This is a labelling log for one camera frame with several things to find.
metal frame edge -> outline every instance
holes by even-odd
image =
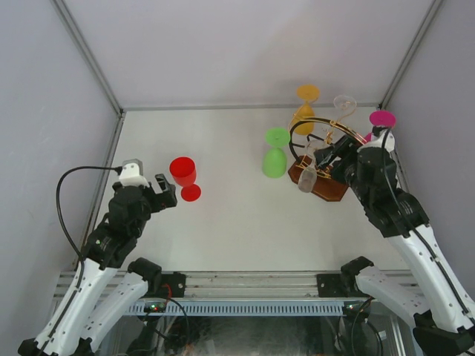
[[[114,109],[117,115],[121,115],[122,108],[120,107],[120,104],[116,96],[114,95],[114,92],[112,91],[108,80],[105,78],[105,75],[102,72],[99,63],[97,62],[96,57],[93,55],[91,49],[88,46],[88,43],[85,40],[85,37],[82,35],[78,24],[76,23],[73,15],[69,11],[65,0],[50,0],[50,3],[53,5],[54,10],[56,11],[58,17],[61,19],[63,25],[65,26],[66,31],[69,33],[72,41],[76,45],[82,58],[85,60],[86,65],[91,70],[94,78],[97,80],[97,83],[101,87],[112,108]]]
[[[290,109],[296,108],[299,104],[253,104],[253,105],[190,105],[190,106],[152,106],[152,107],[125,107],[128,111],[178,111],[178,110],[227,110],[227,109]],[[358,103],[359,108],[376,108],[377,102]],[[332,103],[314,104],[313,108],[334,108]]]
[[[399,65],[396,71],[396,74],[393,77],[393,80],[391,80],[391,83],[389,84],[386,93],[384,93],[381,104],[379,104],[379,107],[381,109],[385,110],[389,105],[394,93],[396,92],[399,84],[401,83],[402,78],[404,77],[407,72],[407,69],[412,63],[417,53],[417,50],[420,48],[422,41],[426,37],[430,26],[433,24],[434,19],[439,14],[444,3],[445,0],[433,0],[432,4],[429,6],[429,9],[427,10],[421,24],[419,25],[416,35],[410,43],[410,46],[407,49],[407,52],[404,55],[404,58],[402,59],[401,64]]]
[[[117,272],[102,292],[100,300],[106,298],[122,282],[125,273],[125,271]],[[326,271],[209,271],[183,273],[186,275],[186,290],[180,300],[228,302],[243,300],[354,301],[366,299],[366,297],[319,297],[316,276],[320,273],[330,273]],[[410,271],[386,271],[385,273],[401,286],[414,293],[421,294],[418,283]],[[62,299],[73,278],[74,272],[72,271],[61,273],[56,285],[55,300]]]

black cable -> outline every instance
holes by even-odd
[[[169,337],[167,337],[167,338],[165,339],[166,336],[165,336],[162,332],[160,332],[159,336],[163,337],[164,340],[168,340],[168,341],[169,341]],[[153,351],[153,355],[155,355],[155,354],[157,353],[157,351],[158,351],[158,346],[159,346],[159,345],[160,345],[160,338],[157,337],[157,343],[155,344],[154,351]]]
[[[66,239],[68,239],[69,244],[73,248],[74,252],[76,252],[77,257],[79,259],[79,263],[81,265],[80,266],[81,269],[79,271],[79,279],[78,279],[77,284],[76,284],[76,287],[78,289],[81,286],[82,275],[84,274],[84,257],[82,256],[81,251],[77,248],[76,244],[74,243],[73,239],[71,238],[71,235],[69,235],[69,232],[66,229],[66,224],[65,224],[65,221],[63,220],[63,217],[62,217],[61,201],[60,201],[59,195],[61,193],[61,185],[62,185],[63,181],[65,180],[65,178],[69,174],[71,174],[75,171],[82,170],[82,169],[97,169],[97,170],[101,170],[101,171],[116,171],[118,174],[120,174],[120,172],[122,170],[122,167],[98,167],[98,166],[95,166],[95,165],[82,165],[80,167],[75,167],[75,168],[70,169],[69,171],[66,171],[61,176],[61,178],[59,178],[58,185],[56,186],[56,210],[58,212],[59,224],[61,225],[62,231],[65,233]]]
[[[336,328],[336,331],[335,331],[335,334],[336,334],[336,342],[338,343],[338,347],[340,348],[340,351],[343,352],[343,346],[341,345],[341,337],[340,337],[340,332],[339,332],[339,329],[340,329],[340,323],[341,323],[341,319],[343,317],[340,317],[338,319],[338,327]]]
[[[381,335],[379,334],[378,330],[374,327],[369,320],[366,321],[366,324],[373,330],[374,335],[376,336],[376,340],[378,341],[378,353],[377,355],[383,356],[384,355],[384,348],[383,348],[383,340],[381,339]]]
[[[462,298],[460,297],[459,292],[456,290],[455,286],[453,285],[452,280],[447,274],[447,271],[445,270],[444,266],[438,261],[436,253],[433,251],[432,247],[430,247],[430,244],[425,240],[425,238],[416,230],[414,225],[412,224],[411,221],[406,216],[406,213],[404,212],[403,207],[401,206],[401,203],[398,201],[396,197],[396,193],[393,190],[393,187],[391,186],[391,182],[389,179],[389,176],[387,175],[387,170],[386,170],[386,154],[385,154],[385,147],[386,147],[386,140],[387,137],[389,136],[389,133],[391,132],[391,128],[387,128],[386,133],[384,134],[383,142],[381,144],[381,155],[382,155],[382,164],[383,164],[383,174],[384,178],[386,179],[387,187],[390,190],[391,197],[394,200],[394,203],[396,204],[399,213],[401,214],[402,219],[404,222],[407,224],[408,228],[410,230],[414,231],[414,234],[421,240],[422,244],[424,244],[425,248],[429,251],[430,256],[433,258],[433,261],[437,264],[437,267],[439,267],[441,273],[444,275],[445,280],[447,281],[447,284],[452,290],[453,295],[457,299],[457,302],[459,305],[462,307],[462,310],[464,314],[469,314],[470,310],[467,308],[467,306],[463,303]],[[475,319],[473,317],[469,317],[470,321],[475,325]]]
[[[358,320],[358,317],[361,314],[361,312],[364,311],[364,308],[366,308],[366,306],[370,305],[371,300],[373,300],[373,299],[374,299],[373,297],[369,297],[363,304],[361,304],[361,308],[358,310],[358,313],[356,313],[355,320],[353,321],[353,324],[351,325],[350,343],[351,343],[351,351],[353,352],[354,356],[356,356],[356,352],[355,352],[355,344],[354,344],[353,335],[354,335],[354,331],[355,331],[356,321]]]
[[[150,315],[150,313],[152,313],[152,311],[149,311],[147,314],[145,314],[145,317],[143,317],[143,318],[146,319],[147,316]],[[165,336],[162,332],[159,332],[159,331],[156,330],[156,329],[153,329],[153,332],[154,332],[155,334],[157,334],[158,336],[162,337],[164,340],[167,340],[167,341],[171,342],[171,338],[168,337],[168,336]]]
[[[185,317],[185,322],[186,322],[186,344],[189,345],[191,343],[191,330],[190,330],[188,315],[186,314],[185,308],[183,308],[182,305],[179,304],[175,299],[172,299],[172,298],[166,298],[166,299],[172,302],[173,304],[176,304],[178,308],[180,308],[180,310],[182,311],[183,316]]]
[[[81,286],[82,276],[84,275],[84,257],[82,256],[81,251],[77,248],[76,244],[74,243],[73,239],[71,238],[71,235],[69,235],[69,232],[66,229],[65,221],[63,220],[63,217],[62,217],[61,201],[60,201],[60,198],[59,198],[59,195],[61,193],[61,185],[62,185],[63,181],[65,180],[65,178],[69,174],[71,174],[75,171],[82,170],[82,169],[97,169],[97,170],[101,170],[101,171],[116,171],[118,174],[120,174],[120,172],[122,171],[122,167],[120,167],[120,166],[119,167],[99,167],[99,166],[95,166],[95,165],[82,165],[80,167],[75,167],[75,168],[70,169],[69,171],[66,171],[61,176],[61,178],[59,178],[58,185],[56,186],[56,210],[58,212],[59,224],[61,225],[61,228],[62,228],[63,232],[65,233],[66,239],[68,239],[68,242],[70,243],[70,245],[73,248],[74,252],[76,252],[77,257],[79,259],[79,278],[78,278],[77,283],[76,283],[76,291],[74,291],[71,294],[68,302],[66,303],[66,307],[62,310],[61,314],[58,317],[58,320],[56,321],[53,328],[51,329],[50,334],[48,334],[49,338],[51,338],[54,335],[54,333],[56,332],[56,329],[58,328],[59,323],[61,323],[62,318],[65,316],[66,312],[68,311],[69,306],[73,302],[73,299],[76,296],[76,293],[77,293],[77,291],[79,290],[79,288]],[[50,342],[49,340],[46,340],[45,343],[43,343],[43,346],[41,347],[41,349],[39,350],[39,352],[36,356],[41,356],[41,354],[43,353],[43,351],[45,350],[45,348],[49,344],[49,342]]]

white wall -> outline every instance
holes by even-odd
[[[432,0],[67,0],[124,108],[382,100]]]
[[[390,109],[408,185],[475,297],[475,1],[447,1]]]
[[[43,327],[73,259],[56,217],[58,178],[104,162],[116,118],[48,0],[3,1],[0,33],[0,345],[11,356]],[[64,184],[76,240],[97,177]]]

wooden base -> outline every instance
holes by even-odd
[[[303,168],[298,167],[298,163],[304,158],[303,156],[299,157],[299,160],[294,162],[292,167],[288,170],[290,179],[298,184],[298,178],[303,171]],[[305,162],[310,164],[310,158],[305,157]],[[341,184],[336,182],[333,179],[326,179],[319,177],[313,186],[312,193],[317,197],[326,200],[327,202],[339,202],[343,198],[344,194],[347,192],[348,185]]]

robotic arm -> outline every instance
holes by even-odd
[[[475,303],[449,266],[417,199],[397,188],[394,137],[374,128],[378,138],[361,146],[344,136],[315,152],[319,168],[333,163],[332,178],[348,184],[369,221],[403,257],[424,297],[391,282],[364,257],[341,268],[347,290],[369,294],[413,328],[427,355],[459,355],[474,345]]]
[[[130,264],[124,280],[94,311],[102,291],[135,248],[153,213],[177,205],[175,186],[155,176],[162,193],[155,194],[143,176],[141,161],[122,164],[108,213],[82,249],[83,261],[59,308],[35,339],[19,347],[21,356],[92,355],[124,311],[147,291],[160,286],[161,268],[143,258]]]

